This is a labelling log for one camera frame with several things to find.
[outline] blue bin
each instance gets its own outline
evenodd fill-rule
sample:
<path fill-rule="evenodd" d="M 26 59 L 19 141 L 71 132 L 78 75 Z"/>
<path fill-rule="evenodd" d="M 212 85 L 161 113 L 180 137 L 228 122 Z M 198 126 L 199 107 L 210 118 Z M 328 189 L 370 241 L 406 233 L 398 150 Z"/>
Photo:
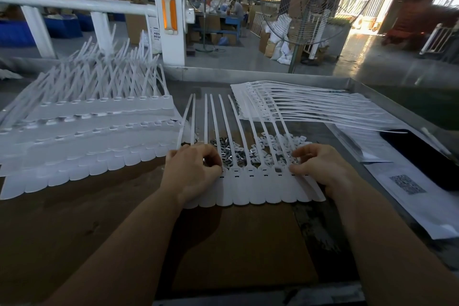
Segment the blue bin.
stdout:
<path fill-rule="evenodd" d="M 25 48 L 35 46 L 26 21 L 0 21 L 0 47 Z"/>
<path fill-rule="evenodd" d="M 124 16 L 124 13 L 114 13 L 113 20 L 118 22 L 126 22 L 126 17 Z"/>
<path fill-rule="evenodd" d="M 82 13 L 76 14 L 78 17 L 78 22 L 80 23 L 80 28 L 83 32 L 93 32 L 94 25 L 92 23 L 91 16 L 83 15 Z"/>
<path fill-rule="evenodd" d="M 78 18 L 62 15 L 64 19 L 44 19 L 51 38 L 71 39 L 83 36 Z"/>

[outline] hand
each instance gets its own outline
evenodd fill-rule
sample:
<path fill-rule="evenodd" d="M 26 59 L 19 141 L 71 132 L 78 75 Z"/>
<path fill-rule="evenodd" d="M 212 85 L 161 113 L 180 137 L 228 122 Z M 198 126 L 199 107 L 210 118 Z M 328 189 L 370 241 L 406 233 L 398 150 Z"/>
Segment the hand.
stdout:
<path fill-rule="evenodd" d="M 209 167 L 204 166 L 203 159 Z M 210 144 L 185 144 L 166 155 L 161 189 L 173 192 L 181 208 L 203 193 L 222 173 L 222 159 Z"/>
<path fill-rule="evenodd" d="M 334 200 L 339 193 L 352 191 L 351 183 L 359 179 L 356 170 L 330 145 L 308 144 L 294 150 L 291 155 L 300 157 L 301 164 L 291 164 L 290 172 L 310 175 L 325 185 L 325 193 Z"/>

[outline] blue table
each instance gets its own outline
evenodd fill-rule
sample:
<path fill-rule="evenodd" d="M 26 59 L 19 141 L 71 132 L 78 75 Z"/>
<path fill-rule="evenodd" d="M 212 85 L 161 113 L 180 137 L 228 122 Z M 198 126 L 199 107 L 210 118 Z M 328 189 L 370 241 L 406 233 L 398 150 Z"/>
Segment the blue table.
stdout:
<path fill-rule="evenodd" d="M 196 13 L 196 16 L 204 16 L 203 13 Z M 225 19 L 225 24 L 226 25 L 235 25 L 236 26 L 236 31 L 234 30 L 224 30 L 224 29 L 219 29 L 219 30 L 212 30 L 208 29 L 207 32 L 209 33 L 221 33 L 221 34 L 234 34 L 236 35 L 236 42 L 239 42 L 239 32 L 240 32 L 240 19 L 237 18 L 235 15 L 227 15 L 226 13 L 221 13 L 221 14 L 213 14 L 211 13 L 210 16 L 220 16 L 221 19 Z M 196 23 L 195 26 L 193 27 L 193 30 L 202 32 L 203 29 L 199 25 L 198 18 L 196 17 Z"/>

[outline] forearm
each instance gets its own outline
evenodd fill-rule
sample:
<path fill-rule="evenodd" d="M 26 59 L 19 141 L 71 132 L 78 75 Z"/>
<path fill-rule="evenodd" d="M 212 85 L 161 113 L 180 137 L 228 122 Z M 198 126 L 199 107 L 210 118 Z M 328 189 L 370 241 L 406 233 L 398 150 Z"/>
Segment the forearm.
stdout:
<path fill-rule="evenodd" d="M 459 283 L 400 218 L 360 178 L 336 205 L 369 305 L 453 305 Z"/>
<path fill-rule="evenodd" d="M 45 305 L 151 305 L 180 211 L 171 193 L 159 189 Z"/>

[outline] black smartphone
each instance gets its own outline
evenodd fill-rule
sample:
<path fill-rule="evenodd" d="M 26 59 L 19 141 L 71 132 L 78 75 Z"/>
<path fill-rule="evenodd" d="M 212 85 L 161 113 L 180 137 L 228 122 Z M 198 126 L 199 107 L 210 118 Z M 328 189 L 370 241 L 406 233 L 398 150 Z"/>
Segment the black smartphone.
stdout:
<path fill-rule="evenodd" d="M 380 132 L 380 135 L 430 180 L 446 191 L 459 189 L 459 166 L 409 130 L 391 131 L 406 133 Z"/>

